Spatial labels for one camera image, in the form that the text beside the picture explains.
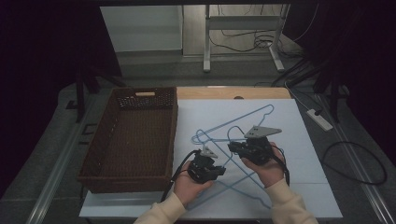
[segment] electrical cable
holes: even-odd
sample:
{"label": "electrical cable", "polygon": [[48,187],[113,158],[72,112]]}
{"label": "electrical cable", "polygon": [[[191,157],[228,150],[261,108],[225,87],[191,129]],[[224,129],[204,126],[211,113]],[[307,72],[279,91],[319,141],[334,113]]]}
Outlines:
{"label": "electrical cable", "polygon": [[308,97],[312,102],[314,102],[314,103],[319,107],[319,109],[316,110],[316,111],[317,111],[317,112],[315,113],[316,116],[319,115],[319,114],[323,111],[323,106],[320,105],[314,98],[312,98],[310,95],[306,94],[305,92],[299,91],[299,90],[297,90],[297,89],[295,89],[295,90],[296,90],[297,92],[299,92],[300,94],[303,94],[303,95],[305,95],[306,97]]}
{"label": "electrical cable", "polygon": [[285,52],[285,50],[283,49],[283,43],[282,41],[279,39],[280,42],[280,48],[279,46],[277,46],[277,52],[282,55],[285,58],[304,58],[306,57],[305,52],[304,51],[291,51],[291,52]]}
{"label": "electrical cable", "polygon": [[259,47],[259,46],[254,46],[252,49],[233,49],[233,48],[230,48],[228,46],[216,44],[215,42],[213,42],[212,38],[210,38],[210,37],[209,37],[209,40],[210,40],[210,42],[212,42],[212,44],[214,46],[222,47],[222,48],[226,48],[226,49],[230,49],[230,50],[234,50],[234,51],[237,51],[237,52],[249,52],[249,51],[252,51],[252,50],[257,49]]}
{"label": "electrical cable", "polygon": [[273,43],[273,40],[261,39],[261,37],[270,37],[274,39],[272,35],[257,35],[254,34],[254,46],[258,46],[259,49],[268,49],[271,45],[269,43]]}
{"label": "electrical cable", "polygon": [[[381,167],[381,169],[382,169],[382,172],[383,172],[383,174],[384,174],[382,180],[377,181],[377,182],[368,182],[368,181],[359,180],[358,178],[355,178],[355,177],[353,177],[353,176],[347,175],[347,174],[345,174],[345,173],[343,173],[343,172],[341,172],[341,171],[335,169],[335,168],[334,168],[333,166],[331,166],[329,163],[325,162],[325,159],[326,159],[326,156],[327,156],[328,152],[329,152],[331,149],[333,149],[335,146],[341,145],[341,144],[350,144],[350,145],[353,145],[353,146],[356,146],[356,147],[360,147],[361,149],[363,149],[364,151],[366,151],[367,153],[369,153],[369,154],[376,160],[376,162],[380,165],[380,167]],[[387,173],[387,170],[385,169],[385,166],[384,166],[384,164],[382,164],[381,160],[380,160],[373,152],[371,152],[368,148],[366,148],[366,147],[364,147],[364,146],[362,146],[362,145],[360,145],[360,144],[354,143],[354,142],[340,141],[340,142],[336,142],[336,143],[330,145],[329,147],[326,148],[326,150],[325,150],[325,152],[324,152],[324,154],[323,154],[323,156],[322,156],[322,158],[321,158],[321,160],[320,160],[320,163],[322,164],[322,166],[323,166],[323,165],[326,165],[328,168],[330,168],[331,170],[335,171],[337,174],[339,174],[339,175],[345,177],[346,179],[353,180],[353,181],[356,181],[356,182],[361,183],[361,184],[366,184],[366,185],[382,185],[382,184],[384,184],[385,182],[387,182],[387,180],[388,180],[388,173]]]}
{"label": "electrical cable", "polygon": [[166,189],[163,191],[163,196],[161,197],[161,202],[165,201],[166,196],[167,196],[168,193],[169,193],[169,190],[170,190],[170,189],[172,188],[172,186],[174,185],[175,181],[177,180],[178,175],[182,172],[182,171],[181,171],[181,168],[183,168],[184,163],[186,163],[186,161],[189,159],[189,157],[190,157],[192,154],[194,154],[194,153],[197,154],[197,153],[199,153],[199,152],[201,152],[201,150],[193,150],[193,151],[191,151],[191,152],[186,156],[186,158],[184,158],[183,162],[177,167],[177,169],[176,169],[174,175],[173,175],[172,178],[171,178],[171,181],[169,182],[168,186],[166,186]]}
{"label": "electrical cable", "polygon": [[293,72],[294,70],[296,70],[297,68],[303,66],[303,64],[308,63],[308,60],[306,58],[302,58],[299,62],[297,62],[293,67],[291,67],[290,69],[288,69],[286,72],[284,72],[281,76],[279,76],[277,79],[275,79],[273,81],[273,83],[271,84],[271,87],[275,87],[276,83],[284,78],[287,77],[291,72]]}
{"label": "electrical cable", "polygon": [[284,154],[283,150],[280,149],[279,147],[275,147],[275,146],[272,146],[272,147],[274,147],[274,148],[276,148],[277,150],[279,150],[279,152],[280,152],[280,153],[282,154],[282,156],[283,156],[283,161],[282,161],[278,156],[270,154],[271,158],[272,158],[274,161],[276,161],[276,162],[280,165],[280,167],[282,167],[283,173],[285,173],[286,183],[290,186],[290,172],[289,172],[289,169],[288,169],[288,167],[287,167],[287,165],[286,165],[286,157],[285,157],[285,154]]}
{"label": "electrical cable", "polygon": [[306,32],[308,32],[308,30],[311,28],[312,23],[314,23],[315,17],[317,16],[318,8],[319,8],[319,4],[317,4],[317,8],[315,9],[314,16],[313,16],[311,22],[309,23],[308,27],[306,28],[305,32],[303,32],[303,34],[300,35],[299,37],[293,39],[293,42],[296,42],[296,41],[299,40],[301,37],[303,37],[303,36],[306,34]]}
{"label": "electrical cable", "polygon": [[249,8],[248,11],[244,14],[244,16],[246,16],[246,15],[250,12],[252,6],[253,6],[253,5],[250,5],[250,8]]}
{"label": "electrical cable", "polygon": [[274,15],[275,15],[274,5],[271,5],[271,9],[273,10],[273,13],[274,13]]}
{"label": "electrical cable", "polygon": [[291,95],[294,97],[294,99],[300,103],[300,105],[302,105],[303,107],[305,107],[306,110],[309,110],[308,106],[306,106],[303,102],[300,101],[300,99],[294,94],[293,91],[291,91],[288,87],[287,81],[285,81],[285,87],[286,89],[291,93]]}
{"label": "electrical cable", "polygon": [[223,11],[222,11],[222,6],[221,6],[221,5],[218,5],[218,12],[219,12],[219,15],[220,15],[220,9],[221,9],[221,14],[222,14],[223,16],[225,16],[225,14],[224,14]]}

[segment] basket handle hole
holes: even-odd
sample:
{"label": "basket handle hole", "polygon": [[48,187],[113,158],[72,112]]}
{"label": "basket handle hole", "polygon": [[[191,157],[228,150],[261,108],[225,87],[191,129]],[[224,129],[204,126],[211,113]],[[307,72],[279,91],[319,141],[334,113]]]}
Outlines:
{"label": "basket handle hole", "polygon": [[141,92],[137,92],[136,96],[155,96],[155,92],[154,91],[141,91]]}

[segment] metal frame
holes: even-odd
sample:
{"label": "metal frame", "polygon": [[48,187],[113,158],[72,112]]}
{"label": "metal frame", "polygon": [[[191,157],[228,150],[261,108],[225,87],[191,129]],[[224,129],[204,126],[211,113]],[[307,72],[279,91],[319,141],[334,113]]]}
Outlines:
{"label": "metal frame", "polygon": [[282,34],[283,26],[290,5],[285,5],[280,16],[210,16],[210,5],[205,5],[205,50],[204,72],[210,72],[210,39],[211,30],[276,30],[274,41],[269,50],[276,70],[283,72],[285,67],[279,59],[277,43]]}
{"label": "metal frame", "polygon": [[[91,98],[89,98],[87,101],[87,112],[90,112],[94,105],[95,100]],[[55,165],[49,175],[49,178],[47,179],[44,188],[41,190],[40,196],[38,196],[38,199],[35,202],[35,206],[31,214],[29,215],[26,224],[39,224],[42,223],[42,221],[44,220],[44,217],[50,207],[50,203],[52,202],[53,196],[55,195],[56,190],[58,189],[59,184],[64,177],[64,172],[67,168],[68,163],[70,162],[73,150],[77,146],[78,137],[84,129],[86,118],[87,116],[83,116],[82,121],[80,123],[76,123],[73,127],[69,138],[66,140],[66,143],[62,148],[58,160],[55,162]]]}

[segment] black cable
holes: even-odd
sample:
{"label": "black cable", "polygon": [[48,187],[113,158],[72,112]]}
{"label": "black cable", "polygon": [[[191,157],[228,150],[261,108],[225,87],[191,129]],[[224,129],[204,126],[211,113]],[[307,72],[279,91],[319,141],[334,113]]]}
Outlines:
{"label": "black cable", "polygon": [[282,78],[288,76],[291,72],[293,72],[293,71],[296,70],[297,68],[303,66],[303,64],[305,64],[305,63],[307,63],[307,62],[308,62],[308,60],[307,60],[306,58],[302,58],[302,59],[301,59],[299,62],[297,62],[292,68],[288,69],[288,70],[287,70],[286,72],[284,72],[281,76],[279,76],[277,79],[275,79],[275,80],[273,81],[273,83],[271,84],[271,87],[275,87],[275,86],[276,86],[276,83],[277,83],[280,79],[282,79]]}
{"label": "black cable", "polygon": [[212,40],[212,38],[210,38],[210,37],[209,37],[209,40],[210,40],[210,42],[212,42],[213,45],[215,45],[215,46],[217,46],[217,47],[222,47],[222,48],[226,48],[226,49],[231,49],[231,50],[238,51],[238,52],[249,52],[249,51],[252,51],[252,50],[257,49],[257,48],[259,47],[259,46],[254,46],[252,49],[233,49],[233,48],[230,48],[230,47],[228,47],[228,46],[219,45],[219,44],[214,43],[213,40]]}
{"label": "black cable", "polygon": [[251,7],[253,7],[253,5],[250,5],[250,8],[249,8],[248,11],[244,14],[244,16],[246,16],[246,15],[251,11]]}
{"label": "black cable", "polygon": [[254,46],[257,46],[260,49],[268,49],[270,47],[270,45],[268,45],[268,42],[273,43],[273,40],[268,40],[268,39],[261,39],[261,37],[270,37],[272,39],[274,39],[274,37],[272,35],[258,35],[256,36],[256,33],[254,34]]}
{"label": "black cable", "polygon": [[221,14],[223,14],[223,16],[225,16],[224,13],[222,12],[222,6],[218,5],[218,13],[219,13],[219,15],[220,15],[220,9],[221,9]]}
{"label": "black cable", "polygon": [[286,179],[286,183],[290,186],[290,172],[289,169],[286,165],[286,157],[285,157],[285,153],[283,152],[282,149],[280,149],[279,147],[275,147],[277,150],[279,150],[279,152],[282,154],[283,156],[283,161],[276,155],[271,155],[271,158],[274,159],[274,161],[276,161],[283,169],[283,173],[285,173],[285,179]]}
{"label": "black cable", "polygon": [[[367,153],[369,153],[369,154],[377,161],[377,163],[381,166],[382,172],[383,172],[383,174],[384,174],[384,177],[382,178],[382,180],[377,181],[377,182],[368,182],[368,181],[359,180],[358,178],[355,178],[355,177],[353,177],[353,176],[347,175],[347,174],[345,174],[345,173],[343,173],[343,172],[341,172],[341,171],[335,169],[334,167],[330,166],[330,164],[326,163],[326,162],[325,162],[325,159],[326,159],[327,153],[328,153],[333,147],[335,147],[335,146],[337,146],[337,145],[340,145],[340,144],[351,144],[351,145],[354,145],[354,146],[356,146],[356,147],[360,147],[360,148],[362,148],[363,150],[365,150]],[[345,178],[347,178],[347,179],[350,179],[350,180],[353,180],[353,181],[356,181],[356,182],[359,182],[359,183],[362,183],[362,184],[367,184],[367,185],[382,185],[382,184],[384,184],[385,182],[387,182],[387,180],[388,180],[388,173],[387,173],[387,170],[385,169],[385,166],[384,166],[384,164],[382,164],[381,160],[380,160],[373,152],[371,152],[369,149],[367,149],[366,147],[364,147],[364,146],[362,146],[362,145],[359,145],[359,144],[357,144],[357,143],[354,143],[354,142],[340,141],[340,142],[336,142],[336,143],[330,145],[330,146],[326,149],[326,151],[324,152],[324,154],[323,154],[323,156],[322,156],[322,159],[320,160],[320,163],[322,164],[322,166],[323,166],[323,165],[326,165],[328,168],[330,168],[331,170],[335,171],[337,174],[339,174],[339,175],[341,175],[341,176],[343,176],[343,177],[345,177]]]}
{"label": "black cable", "polygon": [[296,53],[293,53],[293,52],[285,52],[285,50],[283,49],[283,43],[282,43],[282,41],[279,39],[279,42],[280,42],[280,48],[279,48],[279,46],[277,46],[277,52],[280,54],[280,55],[282,55],[283,57],[285,57],[285,58],[290,58],[290,59],[292,59],[292,58],[304,58],[304,57],[306,57],[306,55],[305,55],[305,53],[304,53],[304,50],[303,51],[300,51],[300,52],[296,52]]}
{"label": "black cable", "polygon": [[275,15],[274,5],[271,5],[271,9],[273,10],[273,14]]}
{"label": "black cable", "polygon": [[316,116],[319,115],[319,114],[323,111],[323,106],[320,105],[314,98],[312,98],[310,95],[306,94],[305,92],[299,91],[299,90],[297,90],[297,89],[295,89],[295,90],[296,90],[297,92],[299,92],[299,93],[305,95],[306,97],[308,97],[312,102],[314,102],[314,103],[319,107],[319,109],[316,110],[316,112],[315,112],[315,115],[316,115]]}
{"label": "black cable", "polygon": [[192,154],[194,154],[194,153],[196,154],[196,153],[199,153],[199,152],[201,152],[200,149],[191,151],[191,152],[186,156],[186,158],[184,158],[183,162],[177,167],[177,169],[176,169],[174,175],[173,175],[172,178],[171,178],[171,181],[169,182],[168,186],[166,186],[166,189],[163,191],[163,196],[161,197],[161,202],[165,201],[166,196],[168,195],[169,190],[172,188],[173,184],[174,184],[175,181],[177,180],[178,175],[179,175],[181,172],[183,172],[183,171],[181,171],[181,168],[183,168],[184,163],[186,163],[186,161],[189,159],[189,157],[190,157]]}

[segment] metal rail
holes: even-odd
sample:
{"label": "metal rail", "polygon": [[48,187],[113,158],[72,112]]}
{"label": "metal rail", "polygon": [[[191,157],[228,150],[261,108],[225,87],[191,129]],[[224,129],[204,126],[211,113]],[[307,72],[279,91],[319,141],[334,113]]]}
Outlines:
{"label": "metal rail", "polygon": [[[347,135],[344,133],[341,126],[338,123],[334,122],[332,116],[330,116],[330,112],[327,109],[327,108],[329,108],[327,101],[322,99],[323,98],[322,95],[317,96],[317,98],[323,105],[326,105],[326,106],[323,106],[324,111],[330,118],[331,124],[334,127],[334,130],[335,130],[338,138],[341,141],[349,141],[347,138]],[[371,177],[365,170],[364,165],[361,163],[361,160],[359,159],[359,156],[356,154],[355,150],[353,149],[353,146],[345,145],[344,152],[345,152],[346,158],[348,159],[348,161],[352,167],[352,170],[354,171],[357,178],[359,178],[363,181],[372,182]],[[369,199],[370,204],[372,205],[376,215],[378,216],[378,219],[382,223],[395,224],[395,220],[389,211],[387,203],[385,202],[384,198],[382,197],[381,193],[379,192],[378,187],[374,186],[374,185],[361,184],[361,188],[363,189],[364,193],[366,194],[367,198]]]}
{"label": "metal rail", "polygon": [[95,100],[88,98],[87,100],[87,113],[82,118],[80,123],[76,123],[73,127],[70,136],[67,138],[66,143],[61,151],[61,154],[58,157],[58,160],[55,162],[55,165],[52,169],[52,172],[49,175],[49,178],[41,190],[41,193],[35,202],[35,206],[28,217],[26,224],[35,223],[39,224],[44,220],[45,215],[50,207],[50,203],[52,202],[53,196],[55,195],[56,190],[59,187],[59,184],[64,176],[64,171],[70,161],[70,158],[73,154],[73,150],[76,148],[78,143],[78,137],[81,134],[84,123],[86,122],[87,114],[93,108]]}

